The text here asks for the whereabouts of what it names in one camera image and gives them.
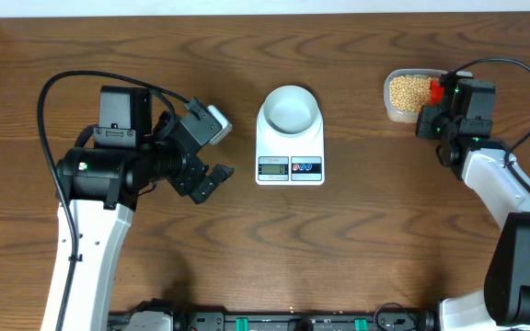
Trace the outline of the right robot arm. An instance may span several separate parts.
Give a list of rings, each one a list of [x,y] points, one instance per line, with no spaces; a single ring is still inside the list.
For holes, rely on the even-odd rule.
[[[439,100],[422,108],[416,134],[437,140],[442,166],[476,192],[501,229],[484,285],[440,302],[442,330],[530,330],[530,178],[507,145],[494,140],[495,87],[444,74]]]

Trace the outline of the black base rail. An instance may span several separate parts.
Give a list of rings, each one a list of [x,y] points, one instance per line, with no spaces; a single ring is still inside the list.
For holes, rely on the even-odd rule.
[[[438,331],[436,313],[389,302],[372,312],[230,312],[223,306],[164,300],[141,302],[128,313],[111,313],[108,330],[172,331]]]

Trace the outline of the pile of soybeans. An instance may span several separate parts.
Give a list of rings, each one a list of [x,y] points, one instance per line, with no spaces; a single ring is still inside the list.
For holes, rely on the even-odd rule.
[[[420,112],[430,104],[430,82],[426,76],[402,75],[393,78],[388,84],[391,104],[402,112]]]

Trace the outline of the grey-green plastic bowl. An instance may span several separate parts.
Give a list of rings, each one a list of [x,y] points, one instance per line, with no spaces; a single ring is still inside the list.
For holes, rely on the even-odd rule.
[[[314,95],[301,86],[280,86],[270,92],[261,113],[275,131],[288,135],[313,130],[322,119]]]

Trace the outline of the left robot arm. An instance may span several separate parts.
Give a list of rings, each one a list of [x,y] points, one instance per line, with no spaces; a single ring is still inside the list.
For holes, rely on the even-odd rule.
[[[206,165],[197,153],[232,129],[213,105],[185,102],[180,117],[169,106],[152,122],[150,88],[104,86],[99,122],[86,127],[52,167],[59,234],[44,330],[102,330],[121,247],[138,199],[167,181],[181,197],[205,202],[234,170]]]

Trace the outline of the clear plastic container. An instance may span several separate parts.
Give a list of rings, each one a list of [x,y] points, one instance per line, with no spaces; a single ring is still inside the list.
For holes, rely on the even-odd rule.
[[[436,106],[444,95],[439,78],[445,71],[435,69],[398,69],[384,82],[384,102],[388,118],[394,122],[415,124],[424,106]]]

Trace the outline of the red plastic scoop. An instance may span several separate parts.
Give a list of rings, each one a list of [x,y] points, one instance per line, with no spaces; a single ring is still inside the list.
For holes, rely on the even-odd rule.
[[[430,82],[430,104],[438,105],[444,97],[444,87],[440,86],[438,79],[432,79]]]

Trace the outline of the white digital kitchen scale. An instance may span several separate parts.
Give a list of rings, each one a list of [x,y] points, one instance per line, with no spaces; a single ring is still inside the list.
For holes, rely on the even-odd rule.
[[[261,186],[320,186],[325,182],[324,119],[317,128],[288,135],[269,126],[259,110],[255,181]]]

